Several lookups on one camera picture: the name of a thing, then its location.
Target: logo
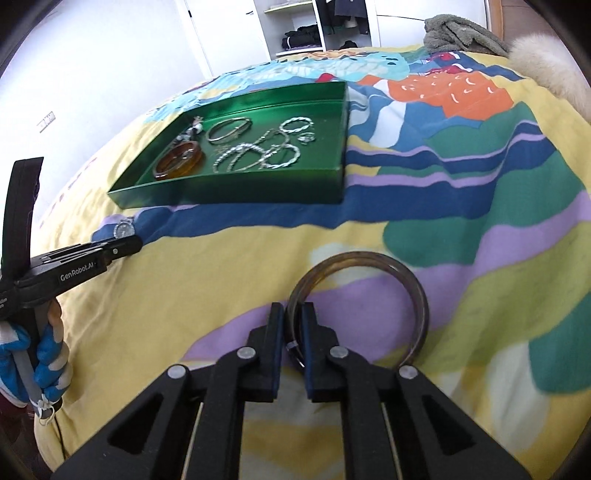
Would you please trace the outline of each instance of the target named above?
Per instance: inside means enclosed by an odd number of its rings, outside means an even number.
[[[61,281],[70,280],[70,279],[74,278],[75,276],[80,275],[81,273],[88,272],[89,270],[91,270],[94,267],[95,267],[95,263],[89,262],[88,265],[83,265],[82,267],[75,268],[75,269],[71,270],[70,272],[61,275],[60,280]]]

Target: triangular cutout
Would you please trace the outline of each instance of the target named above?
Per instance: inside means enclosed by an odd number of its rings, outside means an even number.
[[[423,396],[423,406],[444,455],[455,455],[475,445],[472,435],[464,430],[432,396]]]
[[[109,444],[132,455],[142,453],[163,400],[161,394],[151,397],[135,415],[111,434],[107,440]]]

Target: shelf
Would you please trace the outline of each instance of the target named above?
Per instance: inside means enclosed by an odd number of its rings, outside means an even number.
[[[265,10],[266,14],[270,14],[273,12],[281,12],[288,10],[289,13],[295,13],[301,11],[303,9],[307,9],[306,6],[311,5],[313,0],[304,0],[303,2],[295,2],[292,4],[285,4],[285,5],[277,5],[275,7],[271,7],[268,10]]]
[[[275,57],[285,57],[286,55],[295,55],[296,53],[308,53],[311,51],[322,51],[322,47],[292,48],[291,50],[275,53]]]

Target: white wall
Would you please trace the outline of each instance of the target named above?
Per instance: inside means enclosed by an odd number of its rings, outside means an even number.
[[[0,223],[12,162],[45,157],[38,221],[126,124],[202,79],[174,0],[64,0],[0,77]]]

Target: brown bangle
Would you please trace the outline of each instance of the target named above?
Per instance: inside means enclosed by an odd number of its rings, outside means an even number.
[[[203,156],[198,142],[183,142],[158,161],[152,169],[152,175],[156,180],[182,177],[194,169]]]
[[[297,314],[298,306],[305,302],[314,287],[322,280],[349,267],[374,267],[389,273],[406,288],[413,301],[415,315],[413,341],[399,363],[392,368],[397,369],[401,365],[412,363],[425,344],[429,328],[429,305],[423,286],[413,272],[387,255],[375,252],[348,252],[320,262],[302,277],[290,295],[287,303],[283,337],[287,351],[300,371],[303,371],[306,366],[304,364],[304,354],[300,347],[301,318]]]

